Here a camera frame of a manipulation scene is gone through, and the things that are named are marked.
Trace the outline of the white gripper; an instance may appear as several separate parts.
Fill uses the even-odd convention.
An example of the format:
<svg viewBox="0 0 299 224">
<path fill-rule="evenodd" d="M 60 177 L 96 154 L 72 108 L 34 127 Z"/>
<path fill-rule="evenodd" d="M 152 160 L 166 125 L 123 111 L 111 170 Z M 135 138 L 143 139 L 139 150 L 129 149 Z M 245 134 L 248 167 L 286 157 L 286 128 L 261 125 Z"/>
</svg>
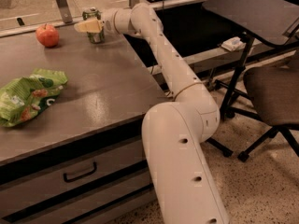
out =
<svg viewBox="0 0 299 224">
<path fill-rule="evenodd" d="M 118 30 L 115 23 L 117 12 L 118 10 L 116 8 L 105 9 L 101 14 L 102 22 L 96 18 L 90 18 L 86 21 L 76 23 L 74 28 L 80 33 L 101 33 L 103 30 L 103 23 L 107 33 L 117 34 Z"/>
</svg>

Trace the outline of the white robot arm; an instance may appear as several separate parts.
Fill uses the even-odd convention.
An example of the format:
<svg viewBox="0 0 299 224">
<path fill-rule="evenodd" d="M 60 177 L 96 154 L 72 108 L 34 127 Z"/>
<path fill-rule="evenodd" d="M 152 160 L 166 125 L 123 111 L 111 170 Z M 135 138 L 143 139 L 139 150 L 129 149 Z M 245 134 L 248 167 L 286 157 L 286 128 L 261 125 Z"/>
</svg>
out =
<svg viewBox="0 0 299 224">
<path fill-rule="evenodd" d="M 220 110 L 164 35 L 152 7 L 108 9 L 100 19 L 75 25 L 81 33 L 139 35 L 149 44 L 173 100 L 149 109 L 142 142 L 164 224 L 229 224 L 221 196 L 200 144 L 220 124 Z"/>
</svg>

